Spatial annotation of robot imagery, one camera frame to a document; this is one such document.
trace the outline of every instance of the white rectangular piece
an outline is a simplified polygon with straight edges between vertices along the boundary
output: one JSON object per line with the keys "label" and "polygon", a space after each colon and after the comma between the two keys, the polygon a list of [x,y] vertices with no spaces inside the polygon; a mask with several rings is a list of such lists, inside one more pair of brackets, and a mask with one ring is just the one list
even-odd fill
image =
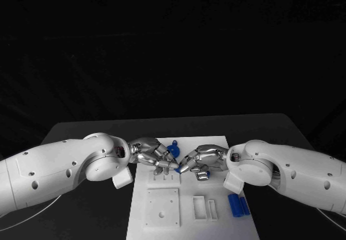
{"label": "white rectangular piece", "polygon": [[179,189],[149,189],[145,228],[179,228]]}
{"label": "white rectangular piece", "polygon": [[217,206],[215,206],[214,200],[208,200],[208,210],[211,215],[211,221],[218,221],[218,213],[217,213]]}
{"label": "white rectangular piece", "polygon": [[153,171],[147,173],[147,188],[179,188],[179,186],[181,174],[175,170],[169,171],[168,175],[162,173],[155,176]]}
{"label": "white rectangular piece", "polygon": [[205,222],[208,220],[205,196],[192,197],[194,221]]}
{"label": "white rectangular piece", "polygon": [[[178,147],[181,149],[181,155],[176,158],[178,163],[181,163],[185,156],[201,145],[212,144],[222,148],[230,148],[225,136],[168,137],[158,138],[158,140],[165,146],[172,145],[173,140],[178,141]],[[227,176],[228,171],[212,172],[211,179],[208,180],[211,181],[209,183],[208,181],[198,181],[195,173],[188,171],[181,174],[181,185],[178,187],[160,187],[162,189],[179,189],[181,222],[178,223],[181,226],[179,228],[143,227],[147,218],[147,194],[152,188],[149,187],[149,174],[153,173],[156,167],[142,163],[136,166],[127,240],[207,240],[215,238],[217,240],[260,240],[253,216],[234,217],[233,215],[228,199],[228,195],[233,194],[233,192],[224,187],[225,177],[222,176],[224,174]],[[194,196],[204,196],[205,200],[215,200],[218,221],[194,221]]]}

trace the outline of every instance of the blue object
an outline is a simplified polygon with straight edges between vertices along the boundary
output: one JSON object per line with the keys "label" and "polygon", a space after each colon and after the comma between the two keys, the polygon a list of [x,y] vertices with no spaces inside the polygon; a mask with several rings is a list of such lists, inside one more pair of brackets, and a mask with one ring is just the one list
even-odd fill
{"label": "blue object", "polygon": [[241,204],[241,200],[238,197],[238,194],[230,194],[228,195],[228,201],[230,201],[230,205],[231,205],[231,210],[233,210],[233,216],[235,218],[240,218],[244,216],[244,207]]}
{"label": "blue object", "polygon": [[169,149],[173,157],[176,158],[181,154],[179,143],[176,140],[173,141],[172,145],[168,146],[168,149]]}
{"label": "blue object", "polygon": [[243,210],[244,210],[245,215],[250,215],[251,211],[250,211],[247,200],[245,200],[244,196],[240,198],[240,202],[241,202],[241,205],[243,205]]}
{"label": "blue object", "polygon": [[182,165],[179,165],[179,168],[175,169],[175,171],[176,171],[179,174],[182,174],[182,173],[181,173],[181,168],[182,168]]}

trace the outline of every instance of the metallic robot hand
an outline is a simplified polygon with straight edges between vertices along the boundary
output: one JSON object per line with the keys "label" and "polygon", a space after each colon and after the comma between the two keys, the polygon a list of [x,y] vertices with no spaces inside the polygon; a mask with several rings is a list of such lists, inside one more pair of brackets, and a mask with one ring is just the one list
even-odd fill
{"label": "metallic robot hand", "polygon": [[191,170],[195,173],[199,181],[209,180],[209,171],[228,170],[227,165],[228,149],[218,145],[201,145],[186,155],[181,164],[179,171],[185,173]]}
{"label": "metallic robot hand", "polygon": [[178,169],[178,161],[166,146],[153,137],[142,137],[130,143],[130,163],[156,166],[155,175],[169,174],[171,168]]}

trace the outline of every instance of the table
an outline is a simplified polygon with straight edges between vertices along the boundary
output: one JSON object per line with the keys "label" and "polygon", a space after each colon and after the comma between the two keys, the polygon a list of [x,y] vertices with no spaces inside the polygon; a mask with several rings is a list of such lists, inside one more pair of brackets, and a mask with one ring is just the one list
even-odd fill
{"label": "table", "polygon": [[[313,150],[293,121],[282,113],[64,122],[54,126],[42,144],[83,139],[93,133],[107,133],[127,141],[145,136],[225,136],[230,146],[258,139]],[[137,165],[129,167],[136,176]],[[47,211],[0,232],[0,239],[124,240],[133,189],[134,183],[116,189],[111,179],[101,182],[85,180]],[[244,192],[261,240],[346,237],[316,208],[282,196],[269,186],[245,184]]]}

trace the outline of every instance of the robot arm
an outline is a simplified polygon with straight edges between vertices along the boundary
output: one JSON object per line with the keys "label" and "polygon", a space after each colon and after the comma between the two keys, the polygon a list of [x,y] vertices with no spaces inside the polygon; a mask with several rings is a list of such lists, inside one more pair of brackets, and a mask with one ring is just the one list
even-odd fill
{"label": "robot arm", "polygon": [[[346,214],[346,163],[332,156],[261,140],[233,146],[218,156],[214,161],[224,158],[228,168],[224,187],[237,194],[244,189],[244,183],[269,185],[303,204]],[[196,166],[211,162],[211,159],[195,157],[194,161],[182,161],[182,173],[188,170],[194,172]]]}
{"label": "robot arm", "polygon": [[156,166],[156,174],[179,167],[156,138],[127,143],[116,136],[94,133],[84,139],[68,139],[23,151],[0,161],[0,215],[57,198],[85,179],[113,178],[120,189],[133,182],[129,162]]}

